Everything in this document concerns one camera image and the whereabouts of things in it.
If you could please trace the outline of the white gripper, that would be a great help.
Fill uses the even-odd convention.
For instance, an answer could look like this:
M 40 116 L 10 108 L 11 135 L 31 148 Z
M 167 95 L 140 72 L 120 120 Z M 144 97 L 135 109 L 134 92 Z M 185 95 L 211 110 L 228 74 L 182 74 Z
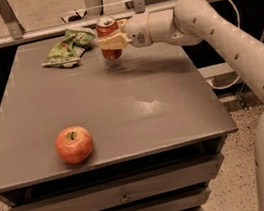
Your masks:
M 107 37 L 98 38 L 97 46 L 102 50 L 121 50 L 128 43 L 139 48 L 152 45 L 148 26 L 148 13 L 135 14 L 129 20 L 119 19 L 116 23 L 119 28 L 125 29 L 125 33 L 115 33 Z

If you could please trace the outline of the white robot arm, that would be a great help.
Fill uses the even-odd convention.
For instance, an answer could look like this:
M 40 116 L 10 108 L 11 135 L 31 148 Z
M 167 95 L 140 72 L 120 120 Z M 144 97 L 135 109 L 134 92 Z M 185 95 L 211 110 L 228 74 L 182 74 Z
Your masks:
M 208 42 L 264 103 L 264 44 L 228 22 L 206 0 L 177 0 L 173 9 L 135 14 L 97 39 L 106 50 L 137 48 L 155 42 L 184 46 Z M 264 211 L 264 111 L 255 134 L 259 211 Z

